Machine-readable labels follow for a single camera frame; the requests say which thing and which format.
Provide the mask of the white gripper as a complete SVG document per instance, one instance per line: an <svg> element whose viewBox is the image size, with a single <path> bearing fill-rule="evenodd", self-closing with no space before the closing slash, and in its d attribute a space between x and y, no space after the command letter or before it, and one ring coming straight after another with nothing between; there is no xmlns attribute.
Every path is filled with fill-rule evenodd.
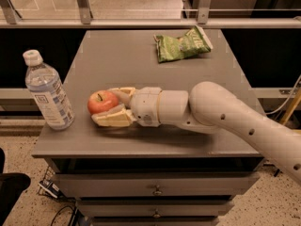
<svg viewBox="0 0 301 226"><path fill-rule="evenodd" d="M118 105L106 112L93 114L92 120L103 127L128 127L135 121L144 127L158 127L158 99L160 88L133 87L110 89L124 105Z"/></svg>

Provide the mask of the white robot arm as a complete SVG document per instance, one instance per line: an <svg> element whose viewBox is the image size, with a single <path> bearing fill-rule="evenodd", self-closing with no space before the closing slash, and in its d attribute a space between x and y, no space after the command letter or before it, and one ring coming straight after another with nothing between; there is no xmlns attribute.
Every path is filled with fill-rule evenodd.
<svg viewBox="0 0 301 226"><path fill-rule="evenodd" d="M117 96L118 103L91 115L100 126L169 124L203 134L223 128L301 184L301 135L258 113L214 82L198 83L190 91L153 87L109 91Z"/></svg>

